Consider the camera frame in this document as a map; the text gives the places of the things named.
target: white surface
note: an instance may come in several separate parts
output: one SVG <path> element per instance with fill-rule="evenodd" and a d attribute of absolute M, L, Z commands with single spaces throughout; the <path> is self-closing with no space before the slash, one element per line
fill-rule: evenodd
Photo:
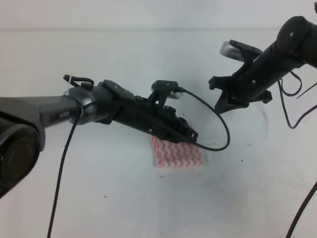
<path fill-rule="evenodd" d="M 314 21 L 314 0 L 2 0 L 2 28 L 258 29 Z"/>
<path fill-rule="evenodd" d="M 0 95 L 61 95 L 67 87 L 62 76 L 72 73 L 96 82 L 111 79 L 141 96 L 150 94 L 155 80 L 177 80 L 214 105 L 220 92 L 210 91 L 208 80 L 230 75 L 241 65 L 219 54 L 223 41 L 235 39 L 265 49 L 276 34 L 1 32 Z M 304 89 L 315 82 L 315 69 L 305 66 L 297 72 Z M 285 87 L 294 91 L 297 81 L 287 76 Z M 77 127 L 66 157 L 52 237 L 284 237 L 317 180 L 317 113 L 290 130 L 277 86 L 270 90 L 274 100 L 269 104 L 224 115 L 232 144 L 226 151 L 209 152 L 208 166 L 199 171 L 162 174 L 153 166 L 149 136 L 115 122 Z M 292 123 L 316 103 L 315 90 L 300 100 L 286 99 Z M 179 115 L 184 113 L 200 133 L 212 130 L 205 137 L 213 139 L 214 146 L 224 142 L 221 123 L 199 102 L 184 96 L 167 103 Z M 70 128 L 64 123 L 47 130 L 46 148 L 35 168 L 1 199 L 1 237 L 46 236 Z M 294 238 L 316 236 L 316 199 L 304 212 Z"/>

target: white wall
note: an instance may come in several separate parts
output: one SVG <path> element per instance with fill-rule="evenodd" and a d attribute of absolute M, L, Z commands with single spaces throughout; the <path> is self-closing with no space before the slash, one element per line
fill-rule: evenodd
<path fill-rule="evenodd" d="M 314 0 L 2 0 L 0 28 L 254 29 L 316 20 Z"/>

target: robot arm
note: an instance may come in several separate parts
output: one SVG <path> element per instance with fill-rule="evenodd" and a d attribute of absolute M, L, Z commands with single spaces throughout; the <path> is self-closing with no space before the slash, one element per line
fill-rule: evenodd
<path fill-rule="evenodd" d="M 213 77 L 210 89 L 221 89 L 215 109 L 224 113 L 246 108 L 250 102 L 268 103 L 272 95 L 267 89 L 304 64 L 317 67 L 317 26 L 302 16 L 289 19 L 278 33 L 276 41 L 263 53 L 236 41 L 225 43 L 221 53 L 244 62 L 232 76 Z"/>
<path fill-rule="evenodd" d="M 66 81 L 69 78 L 69 75 L 64 77 Z M 176 98 L 173 92 L 178 88 L 177 82 L 155 82 L 147 99 L 135 97 L 109 80 L 98 86 L 90 81 L 81 86 L 72 83 L 75 87 L 69 89 L 68 96 L 0 98 L 0 198 L 34 167 L 44 149 L 45 127 L 74 121 L 77 116 L 80 116 L 78 124 L 110 124 L 114 120 L 162 140 L 183 141 L 161 127 L 164 124 L 188 142 L 197 140 L 198 134 L 186 120 L 178 118 L 174 108 L 164 106 L 167 97 Z"/>

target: wire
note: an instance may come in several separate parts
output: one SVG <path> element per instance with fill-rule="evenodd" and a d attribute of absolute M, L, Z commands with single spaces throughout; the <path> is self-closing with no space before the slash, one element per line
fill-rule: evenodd
<path fill-rule="evenodd" d="M 53 228 L 53 222 L 54 222 L 54 217 L 55 217 L 55 211 L 56 211 L 56 206 L 57 206 L 57 199 L 58 199 L 58 193 L 59 193 L 59 187 L 60 187 L 60 181 L 61 181 L 61 174 L 63 172 L 63 166 L 64 166 L 64 162 L 65 162 L 65 157 L 66 157 L 66 153 L 67 153 L 67 149 L 68 146 L 70 144 L 70 140 L 73 136 L 74 130 L 76 128 L 76 125 L 80 119 L 80 115 L 81 115 L 81 109 L 78 110 L 78 113 L 76 114 L 76 119 L 74 121 L 73 127 L 70 130 L 64 151 L 63 151 L 63 155 L 61 157 L 61 161 L 60 161 L 60 166 L 59 166 L 59 171 L 58 171 L 58 177 L 57 177 L 57 183 L 56 183 L 56 190 L 55 190 L 55 196 L 54 196 L 54 202 L 53 202 L 53 208 L 52 208 L 52 213 L 51 213 L 51 219 L 50 219 L 50 225 L 49 225 L 49 231 L 48 231 L 48 238 L 51 237 L 51 233 L 52 233 L 52 228 Z"/>
<path fill-rule="evenodd" d="M 301 115 L 301 117 L 297 120 L 297 122 L 295 123 L 295 125 L 292 126 L 291 123 L 289 122 L 287 110 L 286 110 L 285 103 L 284 103 L 282 84 L 281 84 L 280 81 L 278 81 L 277 83 L 278 83 L 279 94 L 280 94 L 280 96 L 281 96 L 282 107 L 283 107 L 283 111 L 284 111 L 284 114 L 285 114 L 285 118 L 286 118 L 287 125 L 289 126 L 289 128 L 295 129 L 295 128 L 299 125 L 299 123 L 302 121 L 302 119 L 303 119 L 305 116 L 307 116 L 309 113 L 311 113 L 313 110 L 315 110 L 315 109 L 317 108 L 317 105 L 313 106 L 313 107 L 310 108 L 307 112 L 305 112 L 303 115 Z"/>
<path fill-rule="evenodd" d="M 185 92 L 185 93 L 188 93 L 189 95 L 193 96 L 194 98 L 198 99 L 200 102 L 202 102 L 205 106 L 207 106 L 210 110 L 212 110 L 218 117 L 219 119 L 221 120 L 221 122 L 223 123 L 223 126 L 227 132 L 227 143 L 225 146 L 221 147 L 221 148 L 210 148 L 210 147 L 207 147 L 207 146 L 204 146 L 204 145 L 201 145 L 199 143 L 196 143 L 196 142 L 193 142 L 191 141 L 189 138 L 185 137 L 184 135 L 182 135 L 181 133 L 175 131 L 173 128 L 171 128 L 170 126 L 168 125 L 165 125 L 164 123 L 162 123 L 162 121 L 160 120 L 157 120 L 154 116 L 152 115 L 149 115 L 147 113 L 145 113 L 144 111 L 140 110 L 138 107 L 135 107 L 133 105 L 127 105 L 127 106 L 130 106 L 131 108 L 135 109 L 135 110 L 138 110 L 138 112 L 144 116 L 145 118 L 147 118 L 149 121 L 152 121 L 153 124 L 159 124 L 163 129 L 169 131 L 171 134 L 174 134 L 176 135 L 177 137 L 179 137 L 180 139 L 182 139 L 184 142 L 188 142 L 188 143 L 191 143 L 193 145 L 196 145 L 202 149 L 205 149 L 205 150 L 209 150 L 209 151 L 222 151 L 224 149 L 226 149 L 229 144 L 230 144 L 230 132 L 229 132 L 229 129 L 228 129 L 228 126 L 226 124 L 226 122 L 224 121 L 224 119 L 221 117 L 221 115 L 212 107 L 210 106 L 208 103 L 206 103 L 203 99 L 199 98 L 198 96 L 196 96 L 195 94 L 193 94 L 192 92 L 189 92 L 187 91 L 186 89 L 184 88 L 180 88 L 180 91 L 177 91 L 177 92 Z"/>
<path fill-rule="evenodd" d="M 313 188 L 310 190 L 308 195 L 306 196 L 304 202 L 302 203 L 301 207 L 299 208 L 298 212 L 296 213 L 293 222 L 287 232 L 286 238 L 290 238 L 293 234 L 293 231 L 296 227 L 297 222 L 299 221 L 299 218 L 301 217 L 301 214 L 303 213 L 304 209 L 306 208 L 307 204 L 313 197 L 314 193 L 317 191 L 317 182 L 314 184 Z"/>
<path fill-rule="evenodd" d="M 298 79 L 298 81 L 301 83 L 298 90 L 295 92 L 295 93 L 288 93 L 288 92 L 285 92 L 284 91 L 284 88 L 283 88 L 283 79 L 281 79 L 281 85 L 282 85 L 282 91 L 283 93 L 287 96 L 287 97 L 294 97 L 296 96 L 297 94 L 299 94 L 299 92 L 302 90 L 302 87 L 303 87 L 303 83 L 302 83 L 302 79 L 297 75 L 295 74 L 293 71 L 291 71 L 291 74 Z"/>
<path fill-rule="evenodd" d="M 191 95 L 192 97 L 196 98 L 198 101 L 200 101 L 201 103 L 203 103 L 206 107 L 208 107 L 210 110 L 213 111 L 213 113 L 215 113 L 217 115 L 217 117 L 221 120 L 225 130 L 226 130 L 226 133 L 227 133 L 227 143 L 225 144 L 225 146 L 221 147 L 221 148 L 218 148 L 218 149 L 213 149 L 213 148 L 210 148 L 210 147 L 207 147 L 207 146 L 204 146 L 204 145 L 201 145 L 201 144 L 198 144 L 198 143 L 192 143 L 202 149 L 205 149 L 205 150 L 210 150 L 210 151 L 222 151 L 222 150 L 225 150 L 229 144 L 230 144 L 230 131 L 229 131 L 229 128 L 226 124 L 226 122 L 224 121 L 224 119 L 222 118 L 222 116 L 212 107 L 210 106 L 207 102 L 205 102 L 203 99 L 201 99 L 200 97 L 196 96 L 195 94 L 193 94 L 192 92 L 186 90 L 186 89 L 183 89 L 182 90 L 184 93 L 187 93 L 189 95 Z"/>
<path fill-rule="evenodd" d="M 289 118 L 288 118 L 288 114 L 287 114 L 287 111 L 286 111 L 286 107 L 285 107 L 285 103 L 284 103 L 284 98 L 283 98 L 283 94 L 285 94 L 286 96 L 289 96 L 289 97 L 293 97 L 295 95 L 297 95 L 301 89 L 302 89 L 302 81 L 300 79 L 300 77 L 298 77 L 296 74 L 294 74 L 293 72 L 291 72 L 291 74 L 296 77 L 300 82 L 301 82 L 301 86 L 300 88 L 293 94 L 290 94 L 290 93 L 287 93 L 284 91 L 283 89 L 283 79 L 281 79 L 281 81 L 279 80 L 277 83 L 278 83 L 278 88 L 279 88 L 279 93 L 280 93 L 280 96 L 281 96 L 281 102 L 282 102 L 282 107 L 283 107 L 283 111 L 284 111 L 284 114 L 285 114 L 285 118 L 286 118 L 286 121 L 287 121 L 287 124 L 288 126 L 291 128 L 291 129 L 295 129 L 299 123 L 301 122 L 301 120 L 307 116 L 309 113 L 311 113 L 313 110 L 315 110 L 317 108 L 317 105 L 312 107 L 311 109 L 309 109 L 307 112 L 305 112 L 298 120 L 297 122 L 295 123 L 294 126 L 292 126 L 289 122 Z M 313 85 L 312 87 L 310 87 L 309 89 L 307 89 L 304 93 L 308 92 L 310 89 L 312 89 L 315 85 Z M 292 221 L 292 224 L 287 232 L 287 235 L 286 235 L 286 238 L 290 238 L 293 234 L 293 231 L 304 211 L 304 209 L 306 208 L 307 204 L 309 203 L 309 201 L 311 200 L 311 198 L 313 197 L 313 195 L 315 194 L 315 192 L 317 191 L 317 182 L 314 184 L 313 188 L 310 190 L 310 192 L 308 193 L 308 195 L 306 196 L 305 200 L 303 201 L 302 205 L 300 206 L 298 212 L 296 213 L 293 221 Z"/>
<path fill-rule="evenodd" d="M 305 93 L 307 93 L 309 90 L 311 90 L 312 88 L 314 88 L 317 85 L 317 83 L 314 83 L 312 86 L 310 86 L 307 90 L 305 90 L 301 95 L 299 95 L 296 99 L 299 99 L 300 97 L 302 97 Z"/>

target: white zip tie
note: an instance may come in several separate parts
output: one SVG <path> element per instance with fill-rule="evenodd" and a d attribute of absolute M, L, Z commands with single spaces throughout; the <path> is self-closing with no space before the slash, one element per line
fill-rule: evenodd
<path fill-rule="evenodd" d="M 67 90 L 66 92 L 64 93 L 64 95 L 68 96 L 69 95 L 69 86 L 70 86 L 70 82 L 71 82 L 71 75 L 69 76 L 69 81 L 68 81 L 68 85 L 67 85 Z"/>

